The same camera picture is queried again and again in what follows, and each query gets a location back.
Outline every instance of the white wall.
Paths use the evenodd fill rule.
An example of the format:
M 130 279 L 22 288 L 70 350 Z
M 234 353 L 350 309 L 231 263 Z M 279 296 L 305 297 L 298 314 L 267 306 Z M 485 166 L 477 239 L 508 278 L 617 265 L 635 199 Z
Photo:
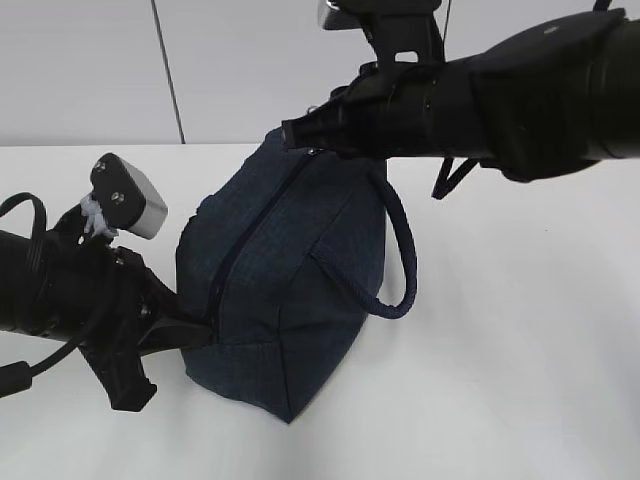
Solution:
M 450 58 L 592 0 L 453 0 Z M 446 0 L 437 17 L 443 24 Z M 150 0 L 4 0 L 0 145 L 178 143 Z M 640 5 L 618 0 L 632 17 Z M 374 58 L 316 0 L 157 0 L 188 143 L 256 142 Z
M 0 7 L 0 145 L 179 142 L 148 1 Z

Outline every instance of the zipper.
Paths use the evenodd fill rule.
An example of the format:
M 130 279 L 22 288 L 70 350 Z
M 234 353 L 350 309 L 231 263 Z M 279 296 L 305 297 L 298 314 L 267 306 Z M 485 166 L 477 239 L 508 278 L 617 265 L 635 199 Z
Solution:
M 208 319 L 213 317 L 214 342 L 217 342 L 220 338 L 220 306 L 222 303 L 224 288 L 226 286 L 225 284 L 227 282 L 229 274 L 231 273 L 233 265 L 240 256 L 240 253 L 242 252 L 245 245 L 249 242 L 249 240 L 265 220 L 267 215 L 269 215 L 271 210 L 273 210 L 278 201 L 291 187 L 293 182 L 295 182 L 295 180 L 302 174 L 305 168 L 309 166 L 313 157 L 315 157 L 318 153 L 320 153 L 320 151 L 318 150 L 309 150 L 305 154 L 307 158 L 303 159 L 298 165 L 295 166 L 295 168 L 291 171 L 282 185 L 280 185 L 280 188 L 278 188 L 275 195 L 271 198 L 271 200 L 269 200 L 269 202 L 265 205 L 265 207 L 253 220 L 253 222 L 251 222 L 251 225 L 249 225 L 249 227 L 247 227 L 247 229 L 242 232 L 242 235 L 240 235 L 236 243 L 233 245 L 233 247 L 231 247 L 227 255 L 220 263 L 220 267 L 218 267 L 218 271 L 216 272 L 213 283 L 211 284 L 211 289 L 209 291 L 209 303 L 207 305 L 207 310 L 204 316 L 205 321 L 208 321 Z

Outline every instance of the bag handle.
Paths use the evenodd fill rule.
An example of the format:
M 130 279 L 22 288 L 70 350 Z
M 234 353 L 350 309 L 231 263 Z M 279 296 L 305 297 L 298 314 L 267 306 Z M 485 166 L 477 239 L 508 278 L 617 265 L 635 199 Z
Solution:
M 384 207 L 391 219 L 396 241 L 400 249 L 402 267 L 404 269 L 406 290 L 404 298 L 397 305 L 385 305 L 375 296 L 371 295 L 362 284 L 349 273 L 349 268 L 338 257 L 334 250 L 324 244 L 318 244 L 312 252 L 324 271 L 334 281 L 348 291 L 353 299 L 371 315 L 395 320 L 404 317 L 416 299 L 418 292 L 418 259 L 416 246 L 407 220 L 407 214 L 402 206 L 400 197 L 393 187 L 377 174 L 370 174 L 369 179 L 375 187 Z

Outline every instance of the fabric bag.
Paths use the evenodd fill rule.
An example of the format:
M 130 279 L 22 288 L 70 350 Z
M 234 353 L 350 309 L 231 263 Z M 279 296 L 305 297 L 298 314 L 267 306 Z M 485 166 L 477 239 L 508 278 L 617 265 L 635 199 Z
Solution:
M 406 276 L 398 306 L 377 298 L 386 214 Z M 176 252 L 181 308 L 211 322 L 183 351 L 187 374 L 285 422 L 311 402 L 368 314 L 404 316 L 417 291 L 413 237 L 386 163 L 285 151 L 281 130 L 206 198 Z

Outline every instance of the white tabletop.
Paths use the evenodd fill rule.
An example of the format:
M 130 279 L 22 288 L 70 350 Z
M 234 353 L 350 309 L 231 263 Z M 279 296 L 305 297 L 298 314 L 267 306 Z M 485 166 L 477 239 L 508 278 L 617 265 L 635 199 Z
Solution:
M 95 160 L 121 155 L 170 214 L 155 240 L 118 243 L 174 288 L 182 227 L 253 149 L 5 148 L 0 198 L 39 195 L 51 226 L 89 192 Z M 640 163 L 529 186 L 478 171 L 441 203 L 429 195 L 437 170 L 390 163 L 420 256 L 414 310 L 369 319 L 294 424 L 195 385 L 178 352 L 145 359 L 159 391 L 142 413 L 112 412 L 74 353 L 0 400 L 0 478 L 640 478 Z M 27 235 L 31 216 L 20 207 L 0 229 Z M 387 301 L 403 285 L 389 247 Z M 0 333 L 0 364 L 57 347 Z

